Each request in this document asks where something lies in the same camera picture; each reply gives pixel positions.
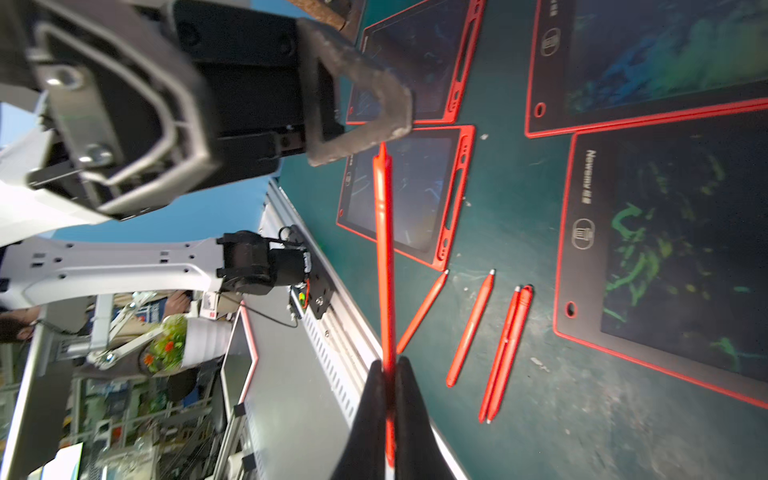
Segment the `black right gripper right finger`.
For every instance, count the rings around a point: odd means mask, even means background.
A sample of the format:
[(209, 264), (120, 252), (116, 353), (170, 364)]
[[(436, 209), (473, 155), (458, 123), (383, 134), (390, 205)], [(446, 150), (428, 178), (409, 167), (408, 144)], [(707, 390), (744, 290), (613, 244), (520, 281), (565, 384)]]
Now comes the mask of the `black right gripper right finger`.
[(395, 372), (395, 478), (450, 479), (411, 362), (398, 359)]

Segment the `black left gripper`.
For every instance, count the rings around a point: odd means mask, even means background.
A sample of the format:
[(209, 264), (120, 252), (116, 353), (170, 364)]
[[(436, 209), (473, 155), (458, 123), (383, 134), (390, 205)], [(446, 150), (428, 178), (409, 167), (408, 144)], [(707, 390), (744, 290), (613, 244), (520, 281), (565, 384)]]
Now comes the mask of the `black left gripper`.
[(204, 1), (27, 1), (23, 56), (50, 142), (23, 184), (126, 219), (318, 159), (344, 132), (326, 61), (344, 47), (307, 18)]

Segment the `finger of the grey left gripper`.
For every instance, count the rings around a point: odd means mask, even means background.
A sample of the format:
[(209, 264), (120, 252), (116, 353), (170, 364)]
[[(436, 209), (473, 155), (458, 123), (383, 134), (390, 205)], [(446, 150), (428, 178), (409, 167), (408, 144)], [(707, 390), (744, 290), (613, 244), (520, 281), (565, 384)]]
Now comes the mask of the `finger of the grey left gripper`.
[(320, 167), (408, 135), (414, 95), (331, 26), (296, 20), (305, 152)]

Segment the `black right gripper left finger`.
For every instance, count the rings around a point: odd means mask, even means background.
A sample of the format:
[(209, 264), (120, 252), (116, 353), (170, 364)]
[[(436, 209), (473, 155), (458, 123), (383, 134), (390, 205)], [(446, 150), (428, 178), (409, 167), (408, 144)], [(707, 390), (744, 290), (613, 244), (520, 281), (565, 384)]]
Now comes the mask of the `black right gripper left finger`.
[(387, 397), (382, 362), (371, 363), (358, 409), (333, 480), (385, 478)]

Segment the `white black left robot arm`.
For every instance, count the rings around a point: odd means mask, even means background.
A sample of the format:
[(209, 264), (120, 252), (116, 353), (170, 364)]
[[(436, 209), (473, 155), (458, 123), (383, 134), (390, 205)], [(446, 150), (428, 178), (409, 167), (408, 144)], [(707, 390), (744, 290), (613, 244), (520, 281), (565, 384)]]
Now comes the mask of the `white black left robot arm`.
[(329, 25), (206, 1), (5, 1), (1, 80), (39, 124), (1, 152), (1, 305), (126, 291), (263, 295), (311, 254), (250, 231), (175, 244), (66, 243), (191, 192), (407, 135), (412, 91)]

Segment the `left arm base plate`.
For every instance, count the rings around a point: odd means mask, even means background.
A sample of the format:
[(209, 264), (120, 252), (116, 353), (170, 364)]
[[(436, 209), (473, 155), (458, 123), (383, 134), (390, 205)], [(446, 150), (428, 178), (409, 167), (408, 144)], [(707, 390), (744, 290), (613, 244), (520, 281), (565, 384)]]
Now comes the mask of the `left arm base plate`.
[(299, 285), (305, 285), (307, 288), (309, 307), (306, 312), (311, 311), (314, 318), (320, 320), (329, 309), (331, 300), (336, 293), (336, 287), (325, 263), (325, 257), (311, 236), (297, 224), (290, 226), (288, 239), (294, 243), (299, 243), (306, 250), (310, 270), (306, 280)]

